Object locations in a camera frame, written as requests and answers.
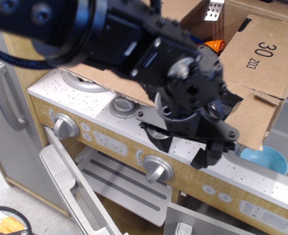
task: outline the refrigerator door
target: refrigerator door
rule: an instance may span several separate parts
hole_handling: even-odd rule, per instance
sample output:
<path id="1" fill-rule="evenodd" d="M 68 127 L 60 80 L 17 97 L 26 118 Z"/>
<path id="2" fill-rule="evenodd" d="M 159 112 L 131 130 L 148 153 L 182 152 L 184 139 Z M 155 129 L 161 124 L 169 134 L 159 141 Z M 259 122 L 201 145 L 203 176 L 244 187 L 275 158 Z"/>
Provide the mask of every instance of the refrigerator door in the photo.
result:
<path id="1" fill-rule="evenodd" d="M 0 50 L 8 53 L 0 33 Z M 39 158 L 42 144 L 15 68 L 4 65 L 2 76 L 5 94 L 17 118 L 27 122 L 21 131 L 14 131 L 0 111 L 0 166 L 6 177 L 64 210 L 64 205 Z"/>

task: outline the screw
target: screw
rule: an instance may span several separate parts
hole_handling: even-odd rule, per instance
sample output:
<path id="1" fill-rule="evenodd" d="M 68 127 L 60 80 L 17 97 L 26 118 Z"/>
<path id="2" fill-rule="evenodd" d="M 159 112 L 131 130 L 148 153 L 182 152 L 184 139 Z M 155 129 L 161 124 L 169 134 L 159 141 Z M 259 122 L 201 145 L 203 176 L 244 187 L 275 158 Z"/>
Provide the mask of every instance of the screw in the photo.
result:
<path id="1" fill-rule="evenodd" d="M 21 235 L 28 235 L 28 231 L 27 231 L 27 230 L 23 230 L 23 231 L 21 232 Z"/>
<path id="2" fill-rule="evenodd" d="M 175 20 L 172 21 L 172 24 L 173 24 L 174 26 L 179 26 L 180 23 L 179 23 L 178 20 L 175 19 Z"/>
<path id="3" fill-rule="evenodd" d="M 166 23 L 166 20 L 164 19 L 164 18 L 159 18 L 158 20 L 157 20 L 157 25 L 158 26 L 160 26 L 160 27 L 162 27 L 162 26 L 164 26 L 165 25 L 165 23 Z"/>
<path id="4" fill-rule="evenodd" d="M 177 79 L 176 77 L 173 77 L 171 80 L 170 80 L 171 84 L 178 87 L 180 86 L 182 83 L 179 79 Z"/>
<path id="5" fill-rule="evenodd" d="M 227 86 L 226 86 L 226 84 L 225 84 L 224 82 L 220 84 L 220 87 L 221 87 L 222 89 L 226 89 L 226 88 L 227 88 Z"/>
<path id="6" fill-rule="evenodd" d="M 138 75 L 138 73 L 139 73 L 139 71 L 137 69 L 135 69 L 131 72 L 131 76 L 135 77 L 136 75 Z"/>
<path id="7" fill-rule="evenodd" d="M 221 97 L 226 97 L 226 96 L 227 96 L 227 93 L 226 93 L 225 91 L 221 91 L 221 92 L 219 93 L 219 95 L 220 95 Z"/>
<path id="8" fill-rule="evenodd" d="M 44 2 L 34 4 L 31 9 L 31 20 L 38 25 L 46 24 L 52 17 L 50 6 Z"/>
<path id="9" fill-rule="evenodd" d="M 213 78 L 215 77 L 215 73 L 211 69 L 203 71 L 202 75 L 209 80 L 213 80 Z"/>
<path id="10" fill-rule="evenodd" d="M 202 55 L 198 55 L 195 59 L 195 62 L 200 62 L 202 58 L 203 58 Z"/>
<path id="11" fill-rule="evenodd" d="M 235 133 L 234 131 L 230 131 L 229 136 L 230 136 L 231 138 L 233 138 L 233 137 L 236 136 L 236 133 Z"/>
<path id="12" fill-rule="evenodd" d="M 159 47 L 161 43 L 162 43 L 162 40 L 160 38 L 156 38 L 156 40 L 154 42 L 154 46 Z"/>
<path id="13" fill-rule="evenodd" d="M 148 12 L 151 14 L 151 15 L 153 15 L 154 13 L 156 13 L 156 9 L 154 8 L 154 7 L 149 7 L 148 8 Z"/>
<path id="14" fill-rule="evenodd" d="M 0 0 L 0 13 L 9 15 L 19 6 L 19 0 Z"/>
<path id="15" fill-rule="evenodd" d="M 190 33 L 187 30 L 184 30 L 182 35 L 183 37 L 188 38 L 190 36 Z"/>

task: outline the floor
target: floor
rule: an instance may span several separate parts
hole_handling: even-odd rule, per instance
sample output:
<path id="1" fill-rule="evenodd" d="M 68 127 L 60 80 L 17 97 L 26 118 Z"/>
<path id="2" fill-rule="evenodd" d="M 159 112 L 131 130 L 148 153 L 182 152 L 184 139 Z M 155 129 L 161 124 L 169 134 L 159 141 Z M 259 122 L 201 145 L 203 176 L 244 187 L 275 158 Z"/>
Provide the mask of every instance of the floor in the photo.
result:
<path id="1" fill-rule="evenodd" d="M 36 235 L 82 235 L 77 225 L 17 187 L 7 185 L 0 173 L 0 206 L 21 212 Z"/>

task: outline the blue bowl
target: blue bowl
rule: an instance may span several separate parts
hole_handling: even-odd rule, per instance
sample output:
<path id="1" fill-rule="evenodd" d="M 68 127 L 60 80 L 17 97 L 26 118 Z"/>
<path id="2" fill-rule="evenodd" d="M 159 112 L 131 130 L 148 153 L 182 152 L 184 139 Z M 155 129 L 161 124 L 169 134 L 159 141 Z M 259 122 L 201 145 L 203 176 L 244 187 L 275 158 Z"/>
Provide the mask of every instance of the blue bowl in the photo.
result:
<path id="1" fill-rule="evenodd" d="M 288 172 L 288 163 L 284 156 L 268 146 L 263 146 L 263 148 L 263 151 L 254 151 L 246 148 L 242 151 L 240 157 L 286 175 Z"/>

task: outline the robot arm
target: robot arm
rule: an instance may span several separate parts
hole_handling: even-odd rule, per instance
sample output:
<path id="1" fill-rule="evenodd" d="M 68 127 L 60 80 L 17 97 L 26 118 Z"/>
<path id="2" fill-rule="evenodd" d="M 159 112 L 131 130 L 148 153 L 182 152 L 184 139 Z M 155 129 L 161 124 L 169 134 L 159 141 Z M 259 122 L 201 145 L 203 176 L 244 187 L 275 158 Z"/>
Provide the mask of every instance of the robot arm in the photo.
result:
<path id="1" fill-rule="evenodd" d="M 157 112 L 138 119 L 170 138 L 207 144 L 195 167 L 214 165 L 234 149 L 239 134 L 222 121 L 227 94 L 222 65 L 210 49 L 197 47 L 179 22 L 160 16 L 160 0 L 0 0 L 0 30 L 32 39 L 55 67 L 79 63 L 109 69 L 153 86 Z"/>

